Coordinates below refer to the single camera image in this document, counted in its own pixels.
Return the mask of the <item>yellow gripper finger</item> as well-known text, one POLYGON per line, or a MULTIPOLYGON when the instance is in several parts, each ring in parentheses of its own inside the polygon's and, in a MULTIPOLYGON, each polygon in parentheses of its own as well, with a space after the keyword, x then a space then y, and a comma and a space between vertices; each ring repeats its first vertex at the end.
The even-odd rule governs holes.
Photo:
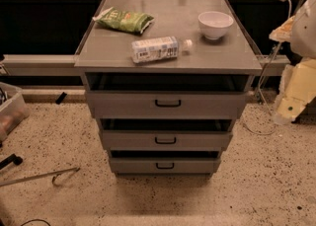
POLYGON ((316 97, 316 60, 303 58, 295 66, 286 65, 279 83, 273 120, 276 124, 295 121, 316 97))

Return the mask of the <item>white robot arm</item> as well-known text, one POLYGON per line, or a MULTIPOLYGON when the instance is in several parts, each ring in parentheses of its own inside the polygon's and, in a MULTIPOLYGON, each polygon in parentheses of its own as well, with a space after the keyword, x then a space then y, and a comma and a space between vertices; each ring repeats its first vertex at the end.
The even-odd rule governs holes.
POLYGON ((289 42, 290 50, 302 57, 285 66, 276 97, 274 122, 288 124, 316 98, 316 0, 306 0, 269 38, 289 42))

